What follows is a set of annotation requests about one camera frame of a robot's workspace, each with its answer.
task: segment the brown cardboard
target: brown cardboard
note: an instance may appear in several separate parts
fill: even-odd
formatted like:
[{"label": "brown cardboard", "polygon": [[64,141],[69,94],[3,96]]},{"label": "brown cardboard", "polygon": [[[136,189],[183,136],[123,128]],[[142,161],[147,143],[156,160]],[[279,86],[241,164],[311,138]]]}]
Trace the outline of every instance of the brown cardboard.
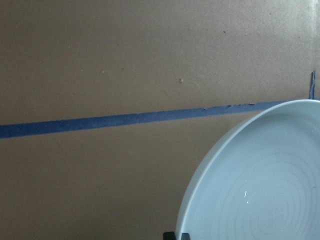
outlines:
[{"label": "brown cardboard", "polygon": [[251,114],[0,140],[0,239],[159,240],[213,144]]},{"label": "brown cardboard", "polygon": [[0,16],[0,124],[307,98],[319,65],[313,0],[2,1]]}]

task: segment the white plate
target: white plate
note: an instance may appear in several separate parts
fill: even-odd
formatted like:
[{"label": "white plate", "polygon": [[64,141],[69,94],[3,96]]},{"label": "white plate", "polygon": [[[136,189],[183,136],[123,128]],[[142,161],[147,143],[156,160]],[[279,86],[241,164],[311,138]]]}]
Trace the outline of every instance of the white plate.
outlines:
[{"label": "white plate", "polygon": [[185,192],[177,239],[319,240],[320,101],[274,106],[228,132]]}]

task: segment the blue tape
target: blue tape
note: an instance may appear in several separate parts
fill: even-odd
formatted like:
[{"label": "blue tape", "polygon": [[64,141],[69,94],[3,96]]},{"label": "blue tape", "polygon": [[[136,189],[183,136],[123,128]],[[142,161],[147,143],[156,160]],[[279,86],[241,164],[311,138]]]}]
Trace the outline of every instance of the blue tape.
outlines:
[{"label": "blue tape", "polygon": [[315,99],[315,87],[316,87],[316,71],[311,73],[311,85],[309,92],[309,99]]},{"label": "blue tape", "polygon": [[263,111],[287,101],[0,125],[0,139]]}]

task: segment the cardboard surface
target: cardboard surface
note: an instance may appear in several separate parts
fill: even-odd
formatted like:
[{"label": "cardboard surface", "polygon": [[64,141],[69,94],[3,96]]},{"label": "cardboard surface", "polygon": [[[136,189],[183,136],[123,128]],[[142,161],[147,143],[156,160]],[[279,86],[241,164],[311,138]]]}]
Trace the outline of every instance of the cardboard surface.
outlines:
[{"label": "cardboard surface", "polygon": [[[318,12],[316,0],[3,0],[0,125],[307,98]],[[0,239],[160,240],[206,152],[253,114],[1,139]]]},{"label": "cardboard surface", "polygon": [[160,240],[213,144],[253,113],[0,140],[0,239]]},{"label": "cardboard surface", "polygon": [[2,1],[0,124],[307,98],[318,8]]}]

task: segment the plate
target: plate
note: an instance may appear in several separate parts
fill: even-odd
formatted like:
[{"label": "plate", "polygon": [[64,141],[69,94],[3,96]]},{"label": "plate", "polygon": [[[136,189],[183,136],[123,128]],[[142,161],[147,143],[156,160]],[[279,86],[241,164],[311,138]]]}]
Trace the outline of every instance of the plate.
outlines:
[{"label": "plate", "polygon": [[229,131],[194,173],[176,236],[320,239],[320,101],[269,108]]}]

